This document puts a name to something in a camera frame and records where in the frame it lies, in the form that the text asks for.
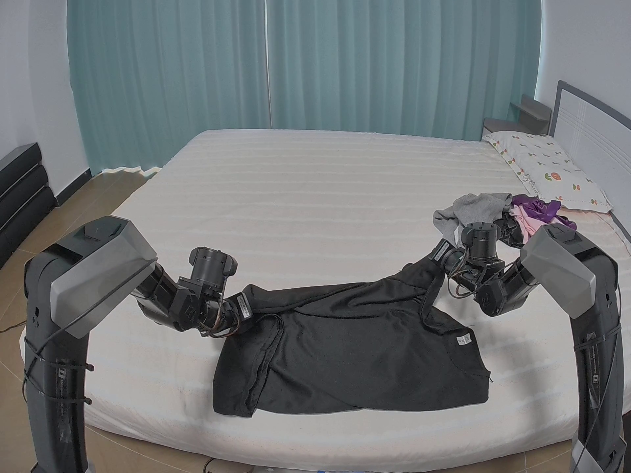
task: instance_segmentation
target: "pink garment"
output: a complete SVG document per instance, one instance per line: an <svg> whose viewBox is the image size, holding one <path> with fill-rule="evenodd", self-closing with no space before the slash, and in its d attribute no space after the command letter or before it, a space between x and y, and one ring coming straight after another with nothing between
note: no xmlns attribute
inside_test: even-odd
<svg viewBox="0 0 631 473"><path fill-rule="evenodd" d="M513 208L509 210L509 214L517 221L517 224L521 228L521 232L524 235L524 243L526 243L541 226L548 224L540 221L539 219L534 219L533 217L528 216L521 205L513 206ZM563 224L556 218L552 219L550 224L555 223Z"/></svg>

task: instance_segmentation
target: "white headboard panel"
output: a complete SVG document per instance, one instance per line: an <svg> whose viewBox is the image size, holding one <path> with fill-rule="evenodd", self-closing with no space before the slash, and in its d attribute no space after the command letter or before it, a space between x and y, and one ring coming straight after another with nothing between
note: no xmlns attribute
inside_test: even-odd
<svg viewBox="0 0 631 473"><path fill-rule="evenodd" d="M631 232L631 120L559 81L550 134L604 190L612 215Z"/></svg>

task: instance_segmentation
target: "teal curtain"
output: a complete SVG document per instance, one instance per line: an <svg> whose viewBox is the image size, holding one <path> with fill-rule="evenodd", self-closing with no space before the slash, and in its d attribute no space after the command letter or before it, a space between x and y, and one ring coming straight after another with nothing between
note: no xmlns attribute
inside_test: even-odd
<svg viewBox="0 0 631 473"><path fill-rule="evenodd" d="M93 173L164 165L203 130L269 127L264 0L68 0Z"/></svg>
<svg viewBox="0 0 631 473"><path fill-rule="evenodd" d="M541 0L268 0L275 128L479 140L534 94Z"/></svg>

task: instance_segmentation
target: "black t-shirt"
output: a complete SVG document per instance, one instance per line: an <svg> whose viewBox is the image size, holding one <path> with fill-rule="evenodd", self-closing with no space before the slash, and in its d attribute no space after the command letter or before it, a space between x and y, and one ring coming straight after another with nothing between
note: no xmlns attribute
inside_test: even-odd
<svg viewBox="0 0 631 473"><path fill-rule="evenodd" d="M486 402L490 372L473 331L433 306L444 276L425 257L376 282L248 285L242 294L254 316L225 341L215 411L250 417L256 408L316 414Z"/></svg>

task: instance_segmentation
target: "white bed sheet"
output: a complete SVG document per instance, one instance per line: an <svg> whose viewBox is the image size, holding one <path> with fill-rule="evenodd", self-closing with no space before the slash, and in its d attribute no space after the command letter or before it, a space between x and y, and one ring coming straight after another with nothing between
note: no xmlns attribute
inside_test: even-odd
<svg viewBox="0 0 631 473"><path fill-rule="evenodd" d="M174 278L190 274L189 252L199 245L233 255L239 269L228 281L232 294L250 282L274 289L377 280L435 246L435 209L465 193L503 191L525 192L483 142L216 130L193 139L115 214L134 222ZM600 214L569 216L617 259L628 303L627 247ZM499 246L503 259L517 257ZM212 457L306 470L421 472L572 437L578 392L571 330L543 289L496 318L470 299L452 299L445 287L436 306L475 330L493 380L487 403L426 413L221 416L212 410L211 389L222 342L160 327L128 298L91 334L95 371L86 390L94 403L86 423Z"/></svg>

